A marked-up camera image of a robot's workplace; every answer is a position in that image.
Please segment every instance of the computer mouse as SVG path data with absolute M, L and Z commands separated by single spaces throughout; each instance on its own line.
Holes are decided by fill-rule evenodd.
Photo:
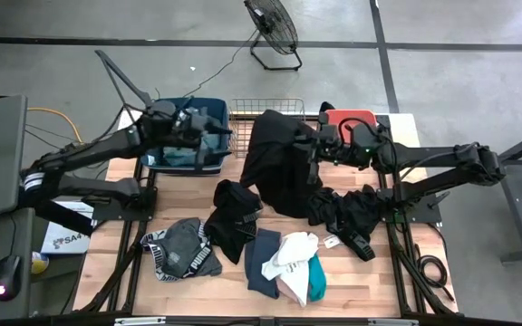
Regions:
M 12 300 L 22 288 L 22 257 L 10 254 L 0 260 L 0 301 Z

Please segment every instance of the blue plastic bin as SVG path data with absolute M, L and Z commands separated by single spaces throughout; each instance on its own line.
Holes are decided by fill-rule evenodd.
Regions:
M 180 107 L 184 104 L 185 109 L 188 108 L 207 108 L 207 115 L 212 118 L 218 119 L 223 127 L 228 129 L 228 108 L 225 101 L 220 99 L 208 99 L 208 98 L 193 98 L 187 102 L 187 98 L 175 98 L 175 99 L 160 99 L 159 101 L 170 101 L 174 105 Z M 228 150 L 230 135 L 219 135 L 218 150 Z M 162 159 L 162 148 L 151 149 L 140 158 L 142 164 L 150 169 L 153 169 L 159 173 L 166 173 L 170 175 L 181 175 L 181 176 L 210 176 L 217 175 L 221 172 L 224 158 L 221 158 L 213 165 L 206 165 L 200 171 L 195 171 L 194 166 L 182 166 L 172 167 Z

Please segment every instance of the black fan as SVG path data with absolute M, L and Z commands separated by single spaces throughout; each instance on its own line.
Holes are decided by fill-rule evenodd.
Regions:
M 270 71 L 294 70 L 297 71 L 302 62 L 297 54 L 297 31 L 291 17 L 281 5 L 279 0 L 246 0 L 245 7 L 249 11 L 253 23 L 257 26 L 259 33 L 251 44 L 251 55 L 263 65 L 263 68 Z M 295 54 L 299 65 L 295 67 L 267 67 L 255 54 L 255 47 L 259 43 L 261 35 L 265 37 L 269 45 L 278 53 L 283 55 Z

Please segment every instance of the wooden table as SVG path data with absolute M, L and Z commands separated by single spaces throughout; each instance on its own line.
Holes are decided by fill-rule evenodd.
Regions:
M 396 142 L 406 146 L 420 145 L 414 118 L 410 114 L 391 114 L 392 135 Z M 130 124 L 123 115 L 120 127 Z M 215 187 L 225 178 L 238 181 L 243 166 L 242 158 L 229 158 L 217 177 L 165 177 L 158 176 L 159 196 L 157 213 L 148 224 L 148 232 L 170 227 L 181 218 L 199 217 L 205 221 L 214 210 Z M 116 181 L 132 177 L 135 159 L 113 159 L 107 179 Z M 325 185 L 334 188 L 340 195 L 348 190 L 362 189 L 364 184 L 377 187 L 378 176 L 372 169 L 358 171 L 357 168 L 334 167 L 323 163 L 320 177 Z M 412 171 L 407 180 L 426 177 L 424 168 Z M 275 317 L 396 317 L 400 315 L 390 248 L 386 226 L 379 224 L 372 233 L 371 245 L 376 258 L 363 262 L 346 246 L 338 245 L 326 249 L 323 239 L 329 234 L 324 225 L 309 226 L 306 219 L 281 216 L 269 207 L 264 208 L 257 227 L 280 231 L 286 235 L 295 231 L 313 232 L 320 238 L 318 255 L 327 278 L 325 297 L 319 302 L 310 302 L 305 308 L 282 295 L 278 300 L 247 290 L 244 273 L 244 258 L 234 265 L 218 247 L 215 254 L 223 264 L 220 276 L 196 277 L 176 283 L 162 283 L 154 275 L 154 266 L 149 253 L 143 254 L 134 304 L 135 315 L 200 315 L 200 316 L 275 316 Z M 121 238 L 122 222 L 107 222 L 95 231 L 78 286 L 74 309 L 83 307 L 97 293 L 111 274 Z M 447 265 L 439 236 L 427 225 L 411 225 L 414 242 L 422 254 L 433 254 Z M 136 234 L 132 228 L 131 238 Z M 404 282 L 412 309 L 412 282 L 403 270 Z M 130 268 L 122 277 L 119 308 L 124 302 L 128 288 Z M 432 276 L 436 271 L 428 268 Z M 442 290 L 436 294 L 456 311 L 455 302 L 450 302 Z

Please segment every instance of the teal sock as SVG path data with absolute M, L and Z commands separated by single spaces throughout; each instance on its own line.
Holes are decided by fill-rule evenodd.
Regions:
M 325 273 L 317 254 L 309 260 L 309 301 L 316 302 L 325 296 Z

